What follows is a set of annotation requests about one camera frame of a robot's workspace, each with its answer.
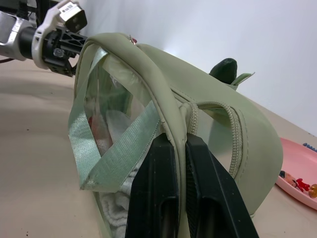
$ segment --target green strap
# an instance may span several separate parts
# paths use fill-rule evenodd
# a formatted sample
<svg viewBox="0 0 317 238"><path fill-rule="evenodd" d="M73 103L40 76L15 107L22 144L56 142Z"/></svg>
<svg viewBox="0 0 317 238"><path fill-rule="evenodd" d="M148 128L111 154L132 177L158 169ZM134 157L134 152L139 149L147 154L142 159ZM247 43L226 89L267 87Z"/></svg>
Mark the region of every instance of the green strap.
<svg viewBox="0 0 317 238"><path fill-rule="evenodd" d="M99 48L90 72L74 101L68 120L81 189L116 192L151 145L159 127L153 101L136 118L120 139L101 157L84 111L88 81L96 66L102 65L107 52Z"/></svg>

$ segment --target white wall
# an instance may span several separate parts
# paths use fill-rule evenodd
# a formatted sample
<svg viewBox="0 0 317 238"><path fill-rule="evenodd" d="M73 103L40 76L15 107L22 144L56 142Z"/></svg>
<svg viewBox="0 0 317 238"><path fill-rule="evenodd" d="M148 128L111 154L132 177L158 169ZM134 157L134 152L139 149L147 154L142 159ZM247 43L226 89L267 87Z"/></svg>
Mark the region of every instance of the white wall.
<svg viewBox="0 0 317 238"><path fill-rule="evenodd" d="M316 0L81 0L83 34L123 32L209 72L256 72L238 91L317 136Z"/></svg>

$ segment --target sage green bag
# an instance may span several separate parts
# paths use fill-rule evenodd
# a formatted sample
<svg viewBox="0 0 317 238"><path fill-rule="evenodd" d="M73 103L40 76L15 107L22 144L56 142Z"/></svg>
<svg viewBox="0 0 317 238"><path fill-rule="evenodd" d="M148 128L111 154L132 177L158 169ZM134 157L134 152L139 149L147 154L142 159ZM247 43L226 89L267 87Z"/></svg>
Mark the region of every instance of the sage green bag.
<svg viewBox="0 0 317 238"><path fill-rule="evenodd" d="M89 109L93 102L94 109ZM94 130L129 121L120 136L102 145ZM107 125L91 126L95 117ZM117 192L147 153L151 141L166 133L175 150L180 189L180 238L188 238L185 212L185 143L193 133L234 177L249 214L261 205L282 165L274 128L244 96L198 68L149 45L134 45L118 33L90 37L81 52L75 79L69 137L81 189ZM113 237L104 218L104 237Z"/></svg>

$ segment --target beige table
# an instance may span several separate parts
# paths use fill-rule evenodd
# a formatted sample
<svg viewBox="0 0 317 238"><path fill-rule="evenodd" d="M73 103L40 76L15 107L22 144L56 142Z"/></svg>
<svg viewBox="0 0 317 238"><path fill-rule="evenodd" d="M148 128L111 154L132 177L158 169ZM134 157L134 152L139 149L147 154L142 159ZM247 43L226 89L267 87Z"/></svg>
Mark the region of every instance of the beige table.
<svg viewBox="0 0 317 238"><path fill-rule="evenodd" d="M33 62L0 64L0 238L99 238L90 192L80 191L67 136L74 79ZM279 135L317 138L259 107ZM253 219L261 238L317 234L317 211L275 186Z"/></svg>

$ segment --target pink plate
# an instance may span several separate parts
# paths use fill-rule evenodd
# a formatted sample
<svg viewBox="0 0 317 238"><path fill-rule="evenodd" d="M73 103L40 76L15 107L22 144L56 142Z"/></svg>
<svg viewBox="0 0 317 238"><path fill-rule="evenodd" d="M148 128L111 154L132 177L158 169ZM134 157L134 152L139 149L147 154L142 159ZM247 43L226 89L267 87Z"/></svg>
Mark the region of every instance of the pink plate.
<svg viewBox="0 0 317 238"><path fill-rule="evenodd" d="M282 170L295 179L302 178L304 183L317 183L317 153L293 141L281 138L283 146ZM300 202L317 210L317 198L310 198L306 191L301 192L278 177L276 184Z"/></svg>

